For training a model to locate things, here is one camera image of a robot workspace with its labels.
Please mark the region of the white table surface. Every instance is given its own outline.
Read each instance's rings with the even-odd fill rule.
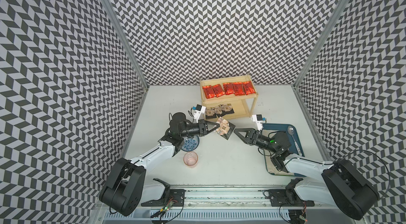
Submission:
[[[142,107],[125,158],[139,156],[157,145],[169,128],[169,113],[183,112],[201,104],[200,86],[151,86]],[[256,86],[259,93],[255,114],[267,123],[292,124],[296,127],[306,157],[322,160],[296,97],[289,85]],[[250,118],[230,120],[236,128],[255,128]],[[195,167],[183,162],[184,151],[152,170],[146,180],[159,178],[171,185],[286,185],[292,176],[267,172],[264,157],[256,146],[244,144],[234,133],[228,140],[215,132],[200,137],[194,150],[199,156]]]

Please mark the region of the wooden shelf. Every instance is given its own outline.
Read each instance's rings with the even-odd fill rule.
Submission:
[[[202,86],[207,86],[207,85],[217,85],[220,84],[221,87],[223,88],[223,83],[226,82],[245,82],[245,81],[251,81],[251,76],[250,75],[243,75],[243,76],[236,76],[236,77],[227,77],[227,78],[221,78],[221,79],[206,79],[206,80],[201,80],[200,81],[200,94],[202,98],[202,105],[206,106],[207,108],[212,108],[216,107],[219,104],[231,104],[233,106],[234,113],[233,114],[227,114],[224,115],[223,118],[230,120],[230,119],[237,119],[241,117],[250,117],[254,111],[254,107],[256,104],[256,100],[258,98],[258,92],[254,86],[255,89],[255,94],[250,94],[250,95],[239,95],[236,96],[234,94],[231,95],[222,95],[220,97],[213,97],[210,99],[206,98],[206,95],[203,92]],[[246,99],[251,99],[254,98],[254,101],[252,102],[251,109],[248,108]],[[215,119],[207,119],[208,121],[217,121],[218,118]]]

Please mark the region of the red snack package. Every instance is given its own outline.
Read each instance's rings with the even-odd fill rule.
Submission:
[[[243,82],[242,87],[244,88],[244,91],[245,91],[246,95],[255,93],[255,89],[254,89],[254,86],[252,85],[251,81]]]
[[[220,84],[214,85],[213,90],[214,90],[214,93],[216,94],[216,97],[220,97],[220,96],[226,94],[226,92],[224,92],[224,90],[221,88]]]
[[[211,85],[202,86],[202,88],[203,88],[203,91],[204,91],[204,93],[205,93],[207,99],[213,98],[213,97],[216,96],[216,94],[214,93],[214,90],[213,90],[213,88],[211,87]]]
[[[242,82],[233,82],[234,94],[235,95],[245,95],[244,89],[242,88]]]
[[[226,92],[226,95],[231,95],[234,94],[234,88],[231,83],[223,83],[224,91]]]

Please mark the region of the flat packaged item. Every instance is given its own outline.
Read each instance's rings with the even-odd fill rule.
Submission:
[[[226,94],[226,92],[224,92],[224,90],[221,88],[220,84],[214,85],[213,90],[214,90],[214,93],[216,94],[216,97],[220,97],[220,96]]]
[[[206,119],[215,119],[217,117],[216,113],[214,113],[213,108],[206,108],[205,115]]]
[[[251,81],[243,82],[242,87],[246,95],[255,94],[255,89]]]
[[[215,113],[218,117],[224,115],[224,114],[223,114],[223,110],[221,109],[221,106],[220,106],[220,105],[218,105],[218,106],[216,106],[216,107],[214,107],[214,108],[212,108],[212,109],[213,109],[214,113]]]
[[[233,114],[234,110],[231,104],[220,104],[221,110],[224,115]]]
[[[223,87],[224,87],[224,91],[226,92],[226,95],[234,94],[234,88],[230,82],[223,83]]]
[[[219,135],[227,134],[230,130],[229,122],[222,117],[219,117],[217,123],[220,124],[220,127],[216,129],[216,132]]]
[[[244,89],[242,88],[242,82],[233,82],[234,94],[235,95],[245,95]]]
[[[211,85],[203,86],[202,88],[203,88],[203,92],[204,92],[204,94],[206,95],[206,98],[207,98],[207,99],[216,97],[216,94],[214,93],[214,90],[213,90],[213,88],[211,87]]]

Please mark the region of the blue tray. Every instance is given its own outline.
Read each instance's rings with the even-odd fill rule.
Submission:
[[[295,140],[296,140],[296,142],[297,142],[297,144],[299,146],[299,149],[302,152],[302,156],[303,157],[305,156],[305,154],[303,153],[302,144],[300,143],[300,140],[299,140],[299,135],[297,133],[296,128],[293,125],[289,125],[289,124],[271,124],[271,123],[265,123],[265,124],[262,124],[262,125],[263,125],[263,130],[286,131],[287,137],[289,138],[289,142],[291,144],[291,146],[289,148],[289,151],[291,151],[293,153],[296,153],[296,154],[299,154],[299,152],[297,151],[296,146],[295,146],[295,141],[293,140],[293,138],[295,138]],[[289,133],[287,133],[288,126],[292,126],[292,128],[293,128],[293,136],[290,135]]]

